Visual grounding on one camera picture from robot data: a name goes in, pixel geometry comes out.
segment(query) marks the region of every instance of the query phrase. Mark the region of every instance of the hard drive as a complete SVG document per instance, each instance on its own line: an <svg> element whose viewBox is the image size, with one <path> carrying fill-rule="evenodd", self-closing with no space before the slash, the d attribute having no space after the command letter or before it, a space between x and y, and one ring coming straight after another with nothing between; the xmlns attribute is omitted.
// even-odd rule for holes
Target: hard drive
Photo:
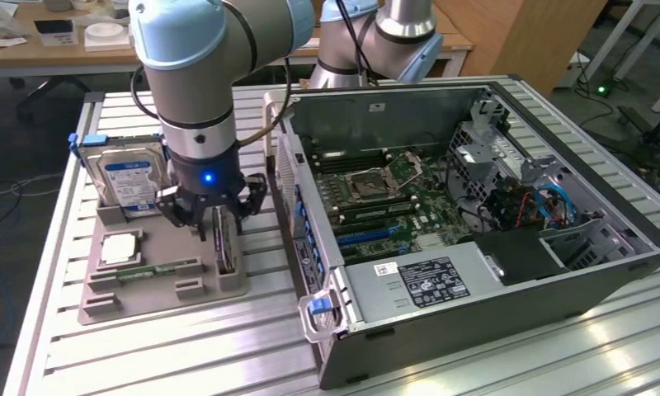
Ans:
<svg viewBox="0 0 660 396"><path fill-rule="evenodd" d="M99 195L101 207L121 206L133 219L158 214L155 191L170 186L166 155L157 134L110 138L87 135L78 154Z"/></svg>

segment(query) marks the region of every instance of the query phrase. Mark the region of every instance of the aluminum extrusion table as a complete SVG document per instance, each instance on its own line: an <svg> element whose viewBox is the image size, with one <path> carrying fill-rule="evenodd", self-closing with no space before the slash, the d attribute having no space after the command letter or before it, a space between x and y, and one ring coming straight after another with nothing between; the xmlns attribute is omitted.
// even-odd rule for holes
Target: aluminum extrusion table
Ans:
<svg viewBox="0 0 660 396"><path fill-rule="evenodd" d="M660 228L660 196L524 82L497 79L574 153ZM429 80L442 83L450 79ZM486 81L462 78L461 81ZM234 90L238 135L261 127L262 94ZM139 134L155 121L127 93L89 97L79 134ZM151 104L151 97L142 95ZM514 120L530 152L548 149ZM242 150L245 172L262 170L262 145ZM75 320L97 194L70 158L28 300L4 394L451 395L660 394L660 270L624 287L578 318L322 392L303 339L295 295L267 199L243 223L250 291L114 322Z"/></svg>

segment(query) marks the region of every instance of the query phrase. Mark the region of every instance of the red cable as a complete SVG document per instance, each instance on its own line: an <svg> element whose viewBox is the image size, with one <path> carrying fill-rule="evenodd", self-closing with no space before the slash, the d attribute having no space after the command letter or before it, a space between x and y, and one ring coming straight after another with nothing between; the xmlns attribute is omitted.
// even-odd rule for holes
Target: red cable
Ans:
<svg viewBox="0 0 660 396"><path fill-rule="evenodd" d="M526 192L524 195L524 199L520 201L518 218L516 219L516 227L520 226L520 218L524 216L525 200L528 199L529 194L530 193Z"/></svg>

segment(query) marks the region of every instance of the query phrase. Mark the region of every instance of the wooden cabinet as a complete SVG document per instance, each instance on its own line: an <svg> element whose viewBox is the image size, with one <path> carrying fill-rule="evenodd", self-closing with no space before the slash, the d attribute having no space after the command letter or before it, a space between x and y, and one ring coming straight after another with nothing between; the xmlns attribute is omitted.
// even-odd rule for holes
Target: wooden cabinet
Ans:
<svg viewBox="0 0 660 396"><path fill-rule="evenodd" d="M516 73L548 95L606 0L435 0L474 43L462 76Z"/></svg>

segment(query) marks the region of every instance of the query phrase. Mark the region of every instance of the blue pcie slot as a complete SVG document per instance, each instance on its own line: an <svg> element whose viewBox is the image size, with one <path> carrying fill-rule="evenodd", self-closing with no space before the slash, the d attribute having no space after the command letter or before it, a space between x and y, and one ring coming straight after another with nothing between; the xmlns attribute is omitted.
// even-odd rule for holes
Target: blue pcie slot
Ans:
<svg viewBox="0 0 660 396"><path fill-rule="evenodd" d="M347 246L357 243L379 241L381 239L387 239L395 234L395 228L382 229L379 231L373 231L370 233L362 233L359 235L351 235L350 237L343 237L337 239L337 245Z"/></svg>

